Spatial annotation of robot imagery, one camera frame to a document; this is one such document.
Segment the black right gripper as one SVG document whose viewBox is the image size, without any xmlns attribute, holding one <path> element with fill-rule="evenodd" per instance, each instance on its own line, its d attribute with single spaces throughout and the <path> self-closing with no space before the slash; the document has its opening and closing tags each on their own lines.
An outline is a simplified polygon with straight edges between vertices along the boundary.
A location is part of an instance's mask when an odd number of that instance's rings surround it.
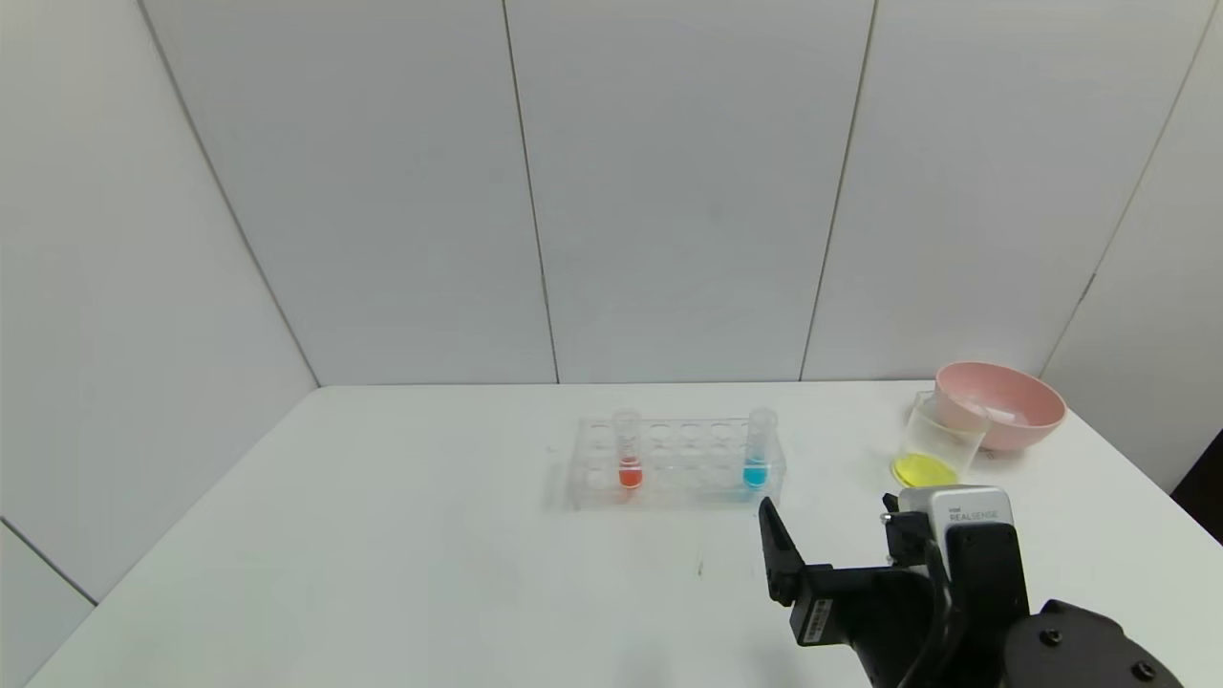
<svg viewBox="0 0 1223 688">
<path fill-rule="evenodd" d="M 768 593 L 793 606 L 796 643 L 848 645 L 870 686 L 899 687 L 929 634 L 929 579 L 901 568 L 806 568 L 769 496 L 759 501 L 759 532 Z"/>
</svg>

